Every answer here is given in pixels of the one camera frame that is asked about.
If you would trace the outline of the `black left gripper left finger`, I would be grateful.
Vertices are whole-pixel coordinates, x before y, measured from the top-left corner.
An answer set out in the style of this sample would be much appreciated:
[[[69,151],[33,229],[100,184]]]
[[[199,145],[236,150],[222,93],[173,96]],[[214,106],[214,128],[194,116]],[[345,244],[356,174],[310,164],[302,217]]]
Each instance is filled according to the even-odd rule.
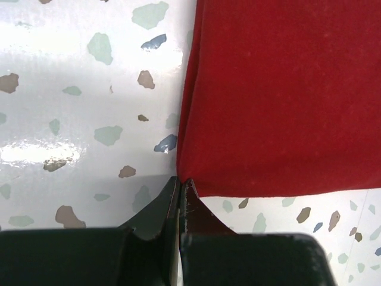
[[[176,285],[180,183],[115,228],[1,232],[2,285]]]

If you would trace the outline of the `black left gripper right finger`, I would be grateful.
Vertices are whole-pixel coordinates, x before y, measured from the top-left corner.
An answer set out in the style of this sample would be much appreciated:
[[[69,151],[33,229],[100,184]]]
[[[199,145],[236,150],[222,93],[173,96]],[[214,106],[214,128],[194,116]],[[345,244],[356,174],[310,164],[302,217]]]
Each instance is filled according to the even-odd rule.
[[[316,285],[336,282],[320,244],[305,234],[238,234],[182,186],[180,257],[184,285]]]

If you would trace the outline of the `dark red t shirt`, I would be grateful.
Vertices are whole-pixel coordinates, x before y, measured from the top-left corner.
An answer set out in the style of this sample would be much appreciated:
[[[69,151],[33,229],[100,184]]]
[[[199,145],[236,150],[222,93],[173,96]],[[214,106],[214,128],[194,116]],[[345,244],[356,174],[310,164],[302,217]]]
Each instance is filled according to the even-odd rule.
[[[198,1],[177,175],[203,197],[380,187],[380,2]]]

